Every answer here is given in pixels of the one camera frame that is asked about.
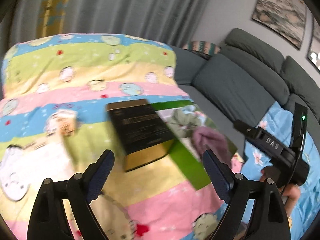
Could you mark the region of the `person's right hand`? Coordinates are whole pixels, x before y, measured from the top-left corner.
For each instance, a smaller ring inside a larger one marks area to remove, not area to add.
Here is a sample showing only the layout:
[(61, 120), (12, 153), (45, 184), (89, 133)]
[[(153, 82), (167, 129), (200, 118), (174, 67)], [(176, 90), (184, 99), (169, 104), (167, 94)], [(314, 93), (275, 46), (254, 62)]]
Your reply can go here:
[[(261, 172), (260, 181), (264, 181), (266, 178), (272, 178), (270, 172), (270, 167), (263, 168)], [(287, 200), (284, 204), (287, 217), (290, 217), (295, 205), (297, 204), (301, 191), (300, 188), (295, 184), (288, 184), (285, 188), (279, 188), (279, 192), (282, 192), (282, 196), (286, 197)]]

